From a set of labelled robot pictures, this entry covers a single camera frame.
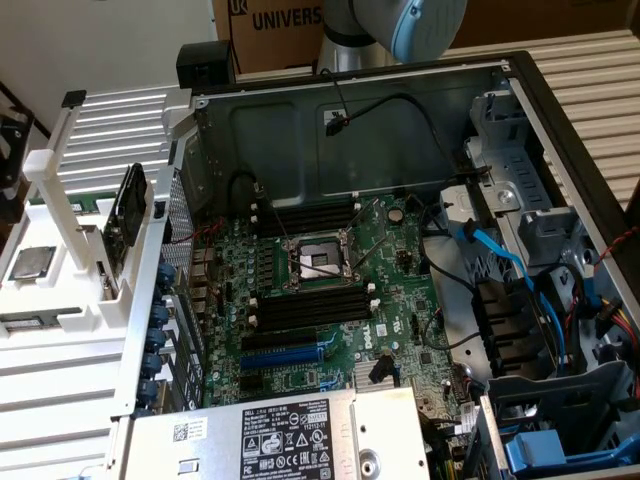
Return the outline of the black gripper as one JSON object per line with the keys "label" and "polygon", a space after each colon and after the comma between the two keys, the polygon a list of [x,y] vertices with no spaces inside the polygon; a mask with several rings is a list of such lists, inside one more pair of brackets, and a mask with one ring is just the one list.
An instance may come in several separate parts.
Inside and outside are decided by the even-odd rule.
{"label": "black gripper", "polygon": [[1,113],[1,193],[15,198],[33,124],[30,112]]}

